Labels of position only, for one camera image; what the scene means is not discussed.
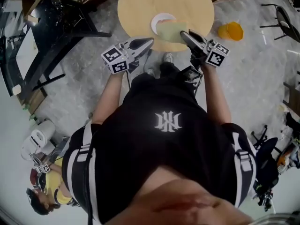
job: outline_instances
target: black table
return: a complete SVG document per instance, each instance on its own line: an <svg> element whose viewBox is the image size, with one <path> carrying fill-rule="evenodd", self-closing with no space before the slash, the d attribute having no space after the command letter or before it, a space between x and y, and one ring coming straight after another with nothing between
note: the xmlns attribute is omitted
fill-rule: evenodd
<svg viewBox="0 0 300 225"><path fill-rule="evenodd" d="M9 94L12 88L20 85L22 92L18 95L21 100L26 99L32 91L52 83L65 75L49 78L59 61L83 37L111 37L111 33L98 32L88 15L87 8L72 0L41 0L32 15L38 17L37 24L27 22L28 29L32 29L38 54L23 79L16 62L16 55L20 42L15 43L13 50L6 50L6 63L1 65L1 71ZM44 75L46 82L40 83Z"/></svg>

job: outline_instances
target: yellow shirt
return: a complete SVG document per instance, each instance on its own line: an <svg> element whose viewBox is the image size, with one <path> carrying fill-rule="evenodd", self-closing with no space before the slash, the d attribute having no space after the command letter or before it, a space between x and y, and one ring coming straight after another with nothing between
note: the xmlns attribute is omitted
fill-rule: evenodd
<svg viewBox="0 0 300 225"><path fill-rule="evenodd" d="M54 162L57 166L62 165L62 157L57 159ZM54 196L54 199L58 201L59 204L67 204L69 201L71 201L71 197L65 197L61 190L59 189L59 186L63 182L62 176L55 172L50 171L46 173L46 193L51 190L52 195Z"/></svg>

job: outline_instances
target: white plate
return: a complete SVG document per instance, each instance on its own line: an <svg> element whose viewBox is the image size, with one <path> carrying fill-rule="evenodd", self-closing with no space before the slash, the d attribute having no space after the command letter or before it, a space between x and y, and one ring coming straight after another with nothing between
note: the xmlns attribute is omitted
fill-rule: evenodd
<svg viewBox="0 0 300 225"><path fill-rule="evenodd" d="M160 13L157 14L151 22L151 28L152 31L157 35L158 32L156 30L156 25L159 21L163 21L163 20L176 20L176 17L174 17L173 15L169 14L169 13Z"/></svg>

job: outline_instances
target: black hair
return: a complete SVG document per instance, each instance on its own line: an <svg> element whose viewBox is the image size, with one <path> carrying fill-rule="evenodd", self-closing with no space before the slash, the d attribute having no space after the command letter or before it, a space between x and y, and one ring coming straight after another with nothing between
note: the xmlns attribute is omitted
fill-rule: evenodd
<svg viewBox="0 0 300 225"><path fill-rule="evenodd" d="M39 201L39 198L36 194L33 194L30 202L33 210L39 215L48 215L49 210Z"/></svg>

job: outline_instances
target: sneaker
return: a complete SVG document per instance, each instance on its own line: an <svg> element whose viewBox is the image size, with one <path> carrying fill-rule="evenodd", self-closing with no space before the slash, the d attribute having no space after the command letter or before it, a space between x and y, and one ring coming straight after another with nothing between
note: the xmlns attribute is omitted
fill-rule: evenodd
<svg viewBox="0 0 300 225"><path fill-rule="evenodd" d="M149 74L150 76L152 77L155 77L155 73L154 73L154 69L153 68L149 68L147 71L146 71L147 74Z"/></svg>
<svg viewBox="0 0 300 225"><path fill-rule="evenodd" d="M171 62L171 63L173 63L173 60L174 60L174 58L173 58L172 53L166 52L164 54L164 56L163 56L163 62Z"/></svg>

